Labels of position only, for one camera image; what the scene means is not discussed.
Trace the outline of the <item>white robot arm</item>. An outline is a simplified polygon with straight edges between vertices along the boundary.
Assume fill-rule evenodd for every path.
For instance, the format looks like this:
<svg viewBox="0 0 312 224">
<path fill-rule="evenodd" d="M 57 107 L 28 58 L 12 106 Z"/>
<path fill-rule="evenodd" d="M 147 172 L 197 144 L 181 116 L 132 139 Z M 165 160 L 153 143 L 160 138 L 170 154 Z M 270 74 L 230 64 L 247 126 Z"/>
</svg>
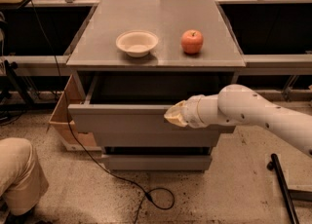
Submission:
<svg viewBox="0 0 312 224">
<path fill-rule="evenodd" d="M 170 107 L 164 118 L 193 129 L 256 125 L 312 157 L 312 116 L 274 104 L 245 86 L 234 84 L 218 94 L 193 95 Z"/>
</svg>

